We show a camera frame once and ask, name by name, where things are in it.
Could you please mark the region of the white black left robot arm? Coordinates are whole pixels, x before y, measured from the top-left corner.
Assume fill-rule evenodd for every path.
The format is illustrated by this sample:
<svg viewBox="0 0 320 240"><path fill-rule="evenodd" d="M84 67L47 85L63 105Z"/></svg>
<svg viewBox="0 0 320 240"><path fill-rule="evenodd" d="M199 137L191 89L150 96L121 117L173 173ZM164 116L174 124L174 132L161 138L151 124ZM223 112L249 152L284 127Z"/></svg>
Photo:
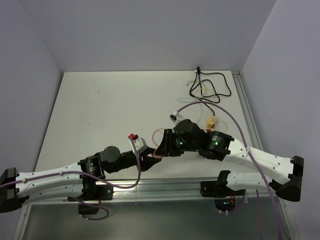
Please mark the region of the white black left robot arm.
<svg viewBox="0 0 320 240"><path fill-rule="evenodd" d="M15 167L0 176L0 211L13 212L23 205L54 198L79 198L88 201L96 197L96 182L105 174L117 173L136 166L141 174L161 159L151 156L154 149L147 147L142 153L130 150L120 152L108 146L92 156L68 166L39 171L19 172Z"/></svg>

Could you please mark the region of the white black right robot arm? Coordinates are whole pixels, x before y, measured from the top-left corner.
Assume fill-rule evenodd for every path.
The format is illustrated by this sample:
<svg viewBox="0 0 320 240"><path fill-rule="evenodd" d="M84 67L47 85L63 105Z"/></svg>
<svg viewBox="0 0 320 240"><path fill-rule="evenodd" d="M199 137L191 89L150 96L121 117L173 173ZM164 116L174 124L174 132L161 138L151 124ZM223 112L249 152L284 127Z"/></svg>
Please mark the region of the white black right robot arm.
<svg viewBox="0 0 320 240"><path fill-rule="evenodd" d="M161 157L180 157L196 152L209 160L232 163L251 169L240 173L221 170L216 180L201 182L203 197L225 198L240 196L246 190L270 189L281 199L299 202L301 199L304 159L280 157L245 146L238 139L220 131L205 131L185 119L173 129L165 129L162 141L155 150Z"/></svg>

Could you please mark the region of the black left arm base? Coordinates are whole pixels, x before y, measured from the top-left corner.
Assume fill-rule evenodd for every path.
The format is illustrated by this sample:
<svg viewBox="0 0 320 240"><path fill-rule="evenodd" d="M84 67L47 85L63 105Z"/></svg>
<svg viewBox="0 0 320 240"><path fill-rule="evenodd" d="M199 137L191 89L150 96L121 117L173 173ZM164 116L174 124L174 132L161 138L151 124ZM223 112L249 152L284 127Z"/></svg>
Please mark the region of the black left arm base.
<svg viewBox="0 0 320 240"><path fill-rule="evenodd" d="M97 185L94 193L89 193L80 197L68 197L68 202L78 203L79 216L88 221L99 221L106 219L110 212L102 206L102 201L110 201L113 198L114 188L110 185ZM104 216L92 217L99 210L105 211Z"/></svg>

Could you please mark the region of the yellow charger plug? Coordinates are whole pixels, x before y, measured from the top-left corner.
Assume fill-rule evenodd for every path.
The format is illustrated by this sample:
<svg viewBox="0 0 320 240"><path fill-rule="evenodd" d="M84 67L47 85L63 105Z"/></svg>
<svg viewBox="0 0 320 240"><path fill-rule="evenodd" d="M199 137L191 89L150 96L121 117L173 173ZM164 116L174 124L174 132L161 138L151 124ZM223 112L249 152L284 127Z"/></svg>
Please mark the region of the yellow charger plug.
<svg viewBox="0 0 320 240"><path fill-rule="evenodd" d="M208 129L213 129L215 127L215 125L216 125L216 121L217 121L217 117L216 116L211 116L208 119L207 123L206 123L206 127Z"/></svg>

